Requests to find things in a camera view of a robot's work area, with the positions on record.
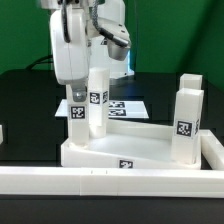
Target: white 3d printed part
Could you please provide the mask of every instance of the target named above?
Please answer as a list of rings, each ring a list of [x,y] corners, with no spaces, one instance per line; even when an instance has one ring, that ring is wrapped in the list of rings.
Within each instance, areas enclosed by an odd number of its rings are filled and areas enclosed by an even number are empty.
[[[220,171],[0,167],[0,194],[224,198]]]
[[[224,170],[224,147],[209,130],[200,131],[202,153],[213,170]]]
[[[88,96],[85,102],[74,102],[71,86],[66,86],[68,100],[68,135],[71,142],[83,147],[89,142]]]
[[[180,87],[188,88],[188,89],[201,89],[202,84],[202,75],[194,75],[194,74],[183,74],[180,78]]]
[[[171,150],[176,162],[193,164],[196,161],[203,96],[202,90],[182,88],[177,92]]]
[[[197,145],[194,164],[171,159],[173,127],[109,120],[107,135],[89,141],[89,150],[75,147],[69,140],[61,146],[64,167],[200,169],[201,146]]]
[[[89,124],[90,136],[102,138],[106,135],[109,110],[110,70],[92,68],[89,73]]]

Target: white pillar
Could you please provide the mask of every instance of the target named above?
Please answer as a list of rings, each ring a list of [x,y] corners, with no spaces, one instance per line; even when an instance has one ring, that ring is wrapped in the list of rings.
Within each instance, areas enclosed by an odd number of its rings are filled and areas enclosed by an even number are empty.
[[[106,135],[106,123],[109,110],[110,70],[92,68],[89,73],[89,124],[90,136],[102,138]]]
[[[76,146],[87,146],[89,143],[88,96],[85,102],[75,102],[72,88],[66,86],[68,101],[68,135]]]
[[[201,89],[202,84],[202,75],[194,75],[194,74],[183,74],[180,77],[180,87],[182,88],[188,88],[188,89]]]
[[[204,91],[181,89],[177,92],[171,158],[177,162],[196,162]]]

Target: table surface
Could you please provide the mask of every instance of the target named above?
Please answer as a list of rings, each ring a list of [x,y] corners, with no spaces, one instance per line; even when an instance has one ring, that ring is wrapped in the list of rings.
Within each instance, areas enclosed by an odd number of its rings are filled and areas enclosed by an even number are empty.
[[[179,75],[137,74],[110,87],[110,99],[143,100],[144,123],[172,125]],[[203,80],[201,129],[224,143],[224,94]],[[0,165],[60,166],[67,121],[54,114],[65,87],[52,71],[12,70],[0,76]],[[203,169],[210,169],[203,159]],[[0,223],[217,223],[224,200],[163,197],[0,196]]]

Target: black table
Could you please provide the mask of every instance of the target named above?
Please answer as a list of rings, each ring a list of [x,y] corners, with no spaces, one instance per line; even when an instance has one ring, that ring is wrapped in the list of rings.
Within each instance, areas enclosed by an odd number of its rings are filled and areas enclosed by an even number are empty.
[[[137,74],[111,86],[114,100],[143,100],[145,123],[172,125],[180,75]],[[224,143],[224,94],[207,81],[201,128]],[[67,121],[54,114],[65,88],[52,71],[12,70],[0,76],[0,165],[60,166]],[[203,169],[210,169],[203,159]],[[224,200],[163,197],[0,196],[0,223],[220,223]]]

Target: white paper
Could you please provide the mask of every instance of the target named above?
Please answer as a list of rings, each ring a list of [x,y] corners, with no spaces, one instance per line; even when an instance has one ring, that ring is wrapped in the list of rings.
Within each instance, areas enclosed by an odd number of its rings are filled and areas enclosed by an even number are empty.
[[[67,100],[62,100],[55,117],[67,117]],[[149,118],[143,101],[110,100],[109,118]]]

